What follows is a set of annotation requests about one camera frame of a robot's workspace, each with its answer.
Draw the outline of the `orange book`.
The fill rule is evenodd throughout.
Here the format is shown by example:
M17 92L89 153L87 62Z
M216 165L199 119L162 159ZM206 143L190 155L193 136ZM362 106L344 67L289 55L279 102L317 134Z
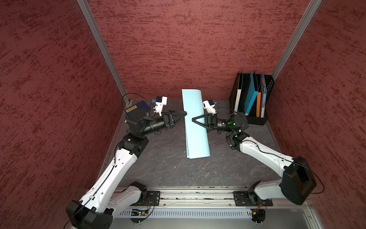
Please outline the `orange book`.
M258 92L258 94L257 94L256 117L261 117L261 92Z

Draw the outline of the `dark blue box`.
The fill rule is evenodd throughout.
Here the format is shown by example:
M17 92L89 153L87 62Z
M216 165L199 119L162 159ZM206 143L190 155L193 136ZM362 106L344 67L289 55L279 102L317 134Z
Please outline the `dark blue box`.
M133 114L133 111L136 109L143 110L148 115L150 112L150 105L148 105L145 101L140 101L140 102L126 108L124 110L124 113L127 117L130 117Z

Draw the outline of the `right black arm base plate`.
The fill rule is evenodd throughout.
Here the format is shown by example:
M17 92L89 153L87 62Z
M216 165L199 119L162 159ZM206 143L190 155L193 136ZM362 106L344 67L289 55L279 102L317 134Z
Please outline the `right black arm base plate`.
M271 199L260 199L254 192L234 191L233 192L235 205L237 207L272 207Z

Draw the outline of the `black mesh file organizer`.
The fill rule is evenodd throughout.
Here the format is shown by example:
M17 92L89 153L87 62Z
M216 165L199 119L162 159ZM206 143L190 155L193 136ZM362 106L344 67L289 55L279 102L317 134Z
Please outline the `black mesh file organizer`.
M229 96L229 108L234 112L236 112L234 110L234 104L235 104L235 96L236 96L236 91L237 91L238 74L239 73L237 73L237 75L236 75L236 79L235 79L234 85L232 87L232 91L230 93L230 96ZM251 73L243 73L243 85L242 85L240 103L239 103L239 107L238 107L238 113L244 113L245 115L246 115L245 102L246 102L246 96L247 96L247 92L248 92L248 88L249 88L250 74ZM258 83L259 83L258 92L262 91L261 74L256 73ZM266 96L266 104L267 104L268 101L269 101L269 97L271 95L271 92L274 88L275 82L274 82L274 79L271 75L266 75L266 74L264 74L264 75L265 75L266 87L267 87L267 96ZM264 118L256 117L256 100L257 100L257 98L254 101L254 104L251 108L251 111L250 111L249 115L246 115L246 117L247 117L247 120L248 120L249 124L263 126L268 121L266 106L265 106Z

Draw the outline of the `teal book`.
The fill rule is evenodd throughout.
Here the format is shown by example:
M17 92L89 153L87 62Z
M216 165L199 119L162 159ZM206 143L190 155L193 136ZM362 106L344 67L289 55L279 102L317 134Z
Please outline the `teal book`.
M259 90L259 83L255 72L251 72L250 74L250 82L249 82L249 88L246 96L246 102L245 102L245 112L246 115L249 115L251 108L254 104L255 99L257 98Z

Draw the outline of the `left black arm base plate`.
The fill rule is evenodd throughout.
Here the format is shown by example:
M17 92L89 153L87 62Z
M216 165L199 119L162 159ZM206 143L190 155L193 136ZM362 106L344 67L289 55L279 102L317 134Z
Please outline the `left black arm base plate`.
M160 191L142 191L140 195L140 199L135 206L159 206L160 203Z

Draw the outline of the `aluminium corner post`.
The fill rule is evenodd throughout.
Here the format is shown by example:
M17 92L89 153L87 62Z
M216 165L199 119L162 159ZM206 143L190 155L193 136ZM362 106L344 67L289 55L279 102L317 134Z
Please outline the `aluminium corner post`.
M126 103L126 105L129 105L130 102L130 98L127 94L126 88L123 86L123 83L121 81L121 78L118 74L117 68L114 65L114 62L112 60L112 57L107 49L107 46L104 42L104 39L100 33L100 30L97 26L97 23L92 15L91 9L88 5L88 2L86 0L77 0L77 3L83 13L83 16L90 28L90 31L92 33L92 35L94 36L94 39L104 57L104 60L115 80L115 83L120 91L120 93L122 94L123 100Z
M318 10L319 6L321 5L322 0L311 0L301 17L297 27L295 28L286 48L284 49L279 61L277 62L273 72L272 77L274 80L277 79L281 70L285 66L288 58L290 57L292 51L295 49L297 43L301 39L303 33L305 32L306 28L308 27L309 23L311 22L313 16L315 15L316 11Z

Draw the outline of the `light blue rectangular paper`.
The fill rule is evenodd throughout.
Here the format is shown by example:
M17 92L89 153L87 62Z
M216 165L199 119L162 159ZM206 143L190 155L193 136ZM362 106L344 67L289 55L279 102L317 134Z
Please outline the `light blue rectangular paper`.
M183 106L185 116L185 136L187 157L196 159L210 156L206 128L194 123L192 119L204 115L202 94L200 90L183 89Z

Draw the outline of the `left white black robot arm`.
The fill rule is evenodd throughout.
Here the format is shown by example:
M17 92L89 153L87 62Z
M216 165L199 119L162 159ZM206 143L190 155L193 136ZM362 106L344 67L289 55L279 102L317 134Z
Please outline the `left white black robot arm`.
M167 111L151 117L140 108L134 109L126 119L129 131L117 144L107 169L80 200L71 201L66 208L71 225L76 229L108 229L117 212L143 203L147 187L138 182L133 182L118 196L112 195L148 145L147 135L175 127L186 115L185 111Z

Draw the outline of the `right aluminium corner post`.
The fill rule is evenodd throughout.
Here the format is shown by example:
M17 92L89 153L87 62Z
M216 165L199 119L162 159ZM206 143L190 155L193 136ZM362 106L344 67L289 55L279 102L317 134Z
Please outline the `right aluminium corner post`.
M301 39L303 33L305 32L306 28L308 27L309 23L311 22L313 16L315 15L316 11L318 10L319 6L321 5L322 0L311 0L301 17L297 27L295 28L286 48L284 49L279 61L277 62L273 72L272 77L274 80L277 79L281 70L285 66L288 58L290 57L292 51L295 49L297 43Z

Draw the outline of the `left aluminium corner post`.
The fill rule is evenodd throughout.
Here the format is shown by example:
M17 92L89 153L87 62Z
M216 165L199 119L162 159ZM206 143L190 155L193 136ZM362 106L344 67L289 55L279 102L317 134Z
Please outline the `left aluminium corner post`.
M129 105L130 102L130 98L127 94L126 88L123 86L123 83L121 81L121 78L118 74L117 68L114 65L114 62L112 60L112 57L107 49L107 46L104 42L104 39L100 33L100 30L97 26L97 23L92 15L91 9L88 5L88 2L86 0L77 0L77 3L83 13L83 16L90 28L90 31L92 33L92 35L94 36L94 39L104 57L104 60L115 80L115 83L120 91L120 93L122 94L123 100L126 103L126 105Z

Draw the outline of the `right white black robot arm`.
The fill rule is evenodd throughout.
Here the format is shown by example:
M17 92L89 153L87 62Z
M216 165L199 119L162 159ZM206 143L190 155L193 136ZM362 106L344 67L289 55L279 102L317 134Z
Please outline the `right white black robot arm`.
M244 114L232 114L228 119L204 114L192 118L192 122L209 131L227 132L226 141L232 150L255 158L280 176L277 180L253 184L247 191L248 205L260 206L265 200L283 198L302 205L316 188L308 161L301 156L291 157L277 152L244 132L249 127Z

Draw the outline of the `aluminium front rail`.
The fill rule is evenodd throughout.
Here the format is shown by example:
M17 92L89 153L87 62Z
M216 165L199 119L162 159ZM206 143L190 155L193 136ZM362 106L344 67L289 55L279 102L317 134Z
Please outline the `aluminium front rail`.
M133 224L140 224L149 219L244 219L262 224L269 222L272 217L278 217L281 227L299 221L304 228L323 228L309 200L302 205L296 205L285 198L271 199L272 207L261 205L237 207L233 192L248 189L246 187L147 188L148 191L160 191L159 206L145 207L132 204L117 212L114 220L127 219ZM112 197L118 196L124 190L116 189Z

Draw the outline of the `blue patterned book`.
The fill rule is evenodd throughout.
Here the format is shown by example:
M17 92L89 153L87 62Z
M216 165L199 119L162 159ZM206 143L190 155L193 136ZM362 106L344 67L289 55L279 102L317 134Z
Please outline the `blue patterned book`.
M261 74L261 80L262 80L262 91L261 91L261 110L260 110L260 117L264 118L265 115L265 106L266 106L266 96L267 96L267 87L266 87L266 79L265 75L262 72Z

